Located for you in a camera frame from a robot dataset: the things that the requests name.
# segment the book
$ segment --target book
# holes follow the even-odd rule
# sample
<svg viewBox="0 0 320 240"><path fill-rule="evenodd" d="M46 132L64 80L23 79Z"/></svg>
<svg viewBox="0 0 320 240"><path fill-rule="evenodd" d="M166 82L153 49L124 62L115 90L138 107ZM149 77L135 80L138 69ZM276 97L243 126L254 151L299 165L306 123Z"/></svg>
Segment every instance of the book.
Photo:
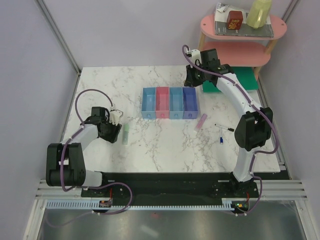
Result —
<svg viewBox="0 0 320 240"><path fill-rule="evenodd" d="M230 11L241 11L243 15L243 22L239 30L227 28L227 18ZM271 26L270 16L267 17L264 26L254 29L247 25L246 19L249 11L231 6L224 3L218 3L214 14L214 31L216 35L224 36L243 36L243 37L259 37L259 38L273 38L274 31Z"/></svg>

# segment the pen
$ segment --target pen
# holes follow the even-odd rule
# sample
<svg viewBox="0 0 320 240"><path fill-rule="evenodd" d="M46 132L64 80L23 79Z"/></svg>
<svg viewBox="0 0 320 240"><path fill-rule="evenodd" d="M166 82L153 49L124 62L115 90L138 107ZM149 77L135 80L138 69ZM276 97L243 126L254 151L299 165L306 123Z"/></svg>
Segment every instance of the pen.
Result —
<svg viewBox="0 0 320 240"><path fill-rule="evenodd" d="M222 128L220 127L220 144L224 144L224 139L222 138Z"/></svg>
<svg viewBox="0 0 320 240"><path fill-rule="evenodd" d="M228 130L228 131L230 131L230 132L234 132L234 131L235 131L235 130L234 130L233 128L231 128L231 127L222 126L222 125L217 124L217 123L215 123L214 125L217 126L218 128L226 129L226 130Z"/></svg>

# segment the green marker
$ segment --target green marker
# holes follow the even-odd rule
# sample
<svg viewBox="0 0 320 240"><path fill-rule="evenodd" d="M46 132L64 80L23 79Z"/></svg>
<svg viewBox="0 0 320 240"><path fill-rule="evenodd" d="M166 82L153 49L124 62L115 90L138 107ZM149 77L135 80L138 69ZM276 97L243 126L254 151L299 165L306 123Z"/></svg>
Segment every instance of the green marker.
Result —
<svg viewBox="0 0 320 240"><path fill-rule="evenodd" d="M123 132L123 139L122 139L123 145L128 144L128 136L129 136L129 124L126 124L124 125L124 132Z"/></svg>

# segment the plastic bin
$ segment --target plastic bin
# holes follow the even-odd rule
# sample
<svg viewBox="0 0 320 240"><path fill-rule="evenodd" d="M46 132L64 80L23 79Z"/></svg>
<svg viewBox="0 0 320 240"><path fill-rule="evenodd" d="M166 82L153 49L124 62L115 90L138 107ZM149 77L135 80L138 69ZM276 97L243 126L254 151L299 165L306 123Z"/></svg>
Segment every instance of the plastic bin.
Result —
<svg viewBox="0 0 320 240"><path fill-rule="evenodd" d="M159 86L155 89L155 116L157 119L169 118L169 87Z"/></svg>
<svg viewBox="0 0 320 240"><path fill-rule="evenodd" d="M184 95L182 87L170 87L170 119L184 118Z"/></svg>
<svg viewBox="0 0 320 240"><path fill-rule="evenodd" d="M144 119L156 119L156 88L144 87L141 114Z"/></svg>
<svg viewBox="0 0 320 240"><path fill-rule="evenodd" d="M183 119L196 119L198 116L197 94L194 87L183 87Z"/></svg>

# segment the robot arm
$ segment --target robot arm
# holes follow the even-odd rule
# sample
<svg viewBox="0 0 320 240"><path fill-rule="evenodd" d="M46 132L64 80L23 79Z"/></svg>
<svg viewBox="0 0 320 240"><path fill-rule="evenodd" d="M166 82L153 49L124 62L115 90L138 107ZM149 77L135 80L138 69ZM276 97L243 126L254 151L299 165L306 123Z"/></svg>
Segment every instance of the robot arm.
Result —
<svg viewBox="0 0 320 240"><path fill-rule="evenodd" d="M60 165L62 152L67 144L63 156L63 181L66 186L98 187L102 183L102 173L86 170L83 150L95 139L102 138L114 143L122 127L119 120L123 112L112 109L110 112L104 107L92 107L91 116L84 125L66 140L52 143L47 148L46 182L49 186L61 186Z"/></svg>
<svg viewBox="0 0 320 240"><path fill-rule="evenodd" d="M262 108L262 106L250 98L250 101L245 97L249 96L246 90L239 83L237 76L228 64L221 65L215 49L199 51L191 50L187 52L187 56L191 61L201 69L214 72L231 79L231 81L215 76L212 74L199 71L192 65L186 66L187 77L184 82L185 87L196 87L202 85L205 81L211 82L223 94L225 94L234 106L240 121L235 129L234 136L239 145L239 154L234 168L233 176L238 183L244 183L252 179L250 173L251 161L254 152L265 145L266 140L271 136L271 128L266 120L259 115L252 105L259 108L270 121L273 118L272 110Z"/></svg>

